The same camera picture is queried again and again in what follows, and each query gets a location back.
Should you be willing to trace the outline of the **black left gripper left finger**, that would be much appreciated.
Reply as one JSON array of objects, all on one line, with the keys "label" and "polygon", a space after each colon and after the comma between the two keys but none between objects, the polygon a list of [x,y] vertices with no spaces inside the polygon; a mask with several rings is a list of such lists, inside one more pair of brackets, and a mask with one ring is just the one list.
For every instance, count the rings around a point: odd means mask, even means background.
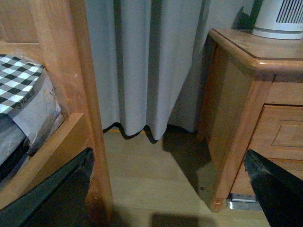
[{"label": "black left gripper left finger", "polygon": [[94,165],[91,148],[0,211],[2,227],[85,227],[85,199]]}]

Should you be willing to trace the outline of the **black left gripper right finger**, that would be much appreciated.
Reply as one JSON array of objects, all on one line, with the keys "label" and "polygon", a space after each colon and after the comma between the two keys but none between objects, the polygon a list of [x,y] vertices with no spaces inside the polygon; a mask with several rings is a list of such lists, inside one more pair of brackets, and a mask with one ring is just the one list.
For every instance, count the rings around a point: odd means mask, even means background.
[{"label": "black left gripper right finger", "polygon": [[244,167],[252,189],[271,227],[303,225],[303,181],[248,149]]}]

